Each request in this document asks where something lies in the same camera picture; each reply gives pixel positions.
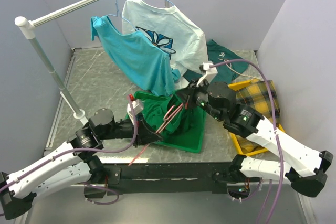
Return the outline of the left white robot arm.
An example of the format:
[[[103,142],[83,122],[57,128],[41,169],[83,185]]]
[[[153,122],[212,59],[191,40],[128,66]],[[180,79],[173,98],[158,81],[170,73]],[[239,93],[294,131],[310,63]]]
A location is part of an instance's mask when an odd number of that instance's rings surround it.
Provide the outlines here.
[[[131,145],[161,141],[140,113],[131,119],[115,121],[110,109],[98,110],[75,135],[57,149],[15,173],[1,173],[1,214],[15,219],[33,204],[65,187],[77,183],[98,183],[107,172],[97,152],[106,152],[104,140],[130,138]]]

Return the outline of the green plastic tray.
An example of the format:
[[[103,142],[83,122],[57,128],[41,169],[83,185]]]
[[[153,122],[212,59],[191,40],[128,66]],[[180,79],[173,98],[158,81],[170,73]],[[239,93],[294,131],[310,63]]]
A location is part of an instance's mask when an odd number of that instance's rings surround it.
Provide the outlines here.
[[[154,130],[163,124],[163,117],[170,108],[175,110],[182,103],[175,94],[160,97],[149,92],[137,91],[134,98],[143,102],[142,114],[146,123]],[[202,148],[205,119],[205,112],[201,108],[182,109],[161,132],[163,141],[159,144],[199,153]]]

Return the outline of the white flower print t shirt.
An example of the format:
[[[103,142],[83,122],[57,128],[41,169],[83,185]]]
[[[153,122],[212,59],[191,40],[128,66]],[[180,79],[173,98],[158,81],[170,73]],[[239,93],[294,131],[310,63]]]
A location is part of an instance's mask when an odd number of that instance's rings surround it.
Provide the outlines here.
[[[122,17],[123,34],[138,29],[168,54],[177,89],[187,86],[183,76],[188,70],[201,73],[199,66],[208,61],[205,34],[175,5],[158,8],[144,0],[126,0]]]

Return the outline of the green t shirt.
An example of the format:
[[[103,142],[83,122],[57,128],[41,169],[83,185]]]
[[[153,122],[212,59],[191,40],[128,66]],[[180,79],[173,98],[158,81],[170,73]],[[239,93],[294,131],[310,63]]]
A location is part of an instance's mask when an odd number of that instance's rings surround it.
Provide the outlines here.
[[[203,112],[199,108],[187,108],[176,96],[165,100],[145,100],[143,116],[167,143],[196,144],[202,135]]]

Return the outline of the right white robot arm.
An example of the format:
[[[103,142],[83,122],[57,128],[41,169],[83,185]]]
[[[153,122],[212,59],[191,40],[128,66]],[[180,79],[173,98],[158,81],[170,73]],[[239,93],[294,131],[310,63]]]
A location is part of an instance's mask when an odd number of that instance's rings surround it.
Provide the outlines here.
[[[265,178],[289,184],[296,192],[314,198],[325,187],[326,171],[333,155],[313,150],[280,129],[250,106],[236,101],[236,93],[224,82],[204,83],[177,90],[176,95],[187,109],[198,107],[224,129],[254,142],[272,152],[282,161],[268,161],[237,154],[226,172],[229,181],[244,178]]]

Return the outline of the turquoise t shirt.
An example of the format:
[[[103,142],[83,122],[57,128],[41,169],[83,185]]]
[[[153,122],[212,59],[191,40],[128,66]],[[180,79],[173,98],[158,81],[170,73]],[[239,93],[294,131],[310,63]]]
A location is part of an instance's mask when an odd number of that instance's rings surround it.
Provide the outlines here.
[[[91,39],[99,39],[131,82],[158,96],[173,93],[180,73],[171,67],[168,53],[153,45],[141,31],[121,34],[108,16],[94,16],[90,21]]]

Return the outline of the yellow plaid cloth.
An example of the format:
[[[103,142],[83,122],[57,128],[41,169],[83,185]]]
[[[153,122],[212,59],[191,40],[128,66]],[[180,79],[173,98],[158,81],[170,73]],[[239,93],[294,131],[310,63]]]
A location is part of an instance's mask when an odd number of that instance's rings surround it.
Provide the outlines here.
[[[270,86],[272,99],[274,101],[275,107],[275,119],[276,125],[280,124],[280,107],[277,99],[276,89],[273,81],[268,81]],[[260,112],[264,117],[266,117],[272,123],[272,109],[270,97],[264,81],[253,80],[251,84],[247,85],[236,91],[236,100],[239,103],[250,106]],[[254,142],[248,141],[236,136],[241,150],[244,154],[257,151],[262,149],[262,147]]]

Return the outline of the pink wire hanger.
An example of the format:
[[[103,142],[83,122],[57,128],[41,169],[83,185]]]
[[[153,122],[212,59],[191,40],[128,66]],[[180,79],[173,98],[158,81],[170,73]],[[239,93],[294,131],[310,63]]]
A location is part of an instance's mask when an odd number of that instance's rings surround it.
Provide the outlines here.
[[[175,116],[182,110],[184,104],[180,104],[175,110],[175,105],[173,105],[165,114],[163,117],[163,123],[162,125],[156,130],[156,134],[160,134],[166,126],[175,118]],[[147,143],[144,145],[144,147],[137,153],[137,155],[133,158],[133,160],[128,164],[128,166],[131,166],[139,157],[140,155],[150,146],[153,142]]]

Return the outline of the yellow plastic tray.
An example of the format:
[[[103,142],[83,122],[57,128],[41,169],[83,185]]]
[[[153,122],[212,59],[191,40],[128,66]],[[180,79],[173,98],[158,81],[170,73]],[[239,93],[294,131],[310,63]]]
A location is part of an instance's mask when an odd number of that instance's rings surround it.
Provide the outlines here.
[[[249,81],[230,84],[229,87],[236,92],[236,100],[248,105],[272,122],[272,109],[268,91],[264,81],[252,79]],[[230,133],[238,154],[253,156],[267,151],[266,148]]]

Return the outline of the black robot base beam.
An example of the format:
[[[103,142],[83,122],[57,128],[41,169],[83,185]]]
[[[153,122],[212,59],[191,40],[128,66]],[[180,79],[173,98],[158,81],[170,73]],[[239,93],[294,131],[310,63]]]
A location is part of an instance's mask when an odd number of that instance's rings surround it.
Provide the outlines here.
[[[88,184],[103,185],[122,194],[183,193],[210,191],[227,193],[228,184],[259,182],[259,176],[248,179],[231,162],[207,163],[134,163],[102,164]]]

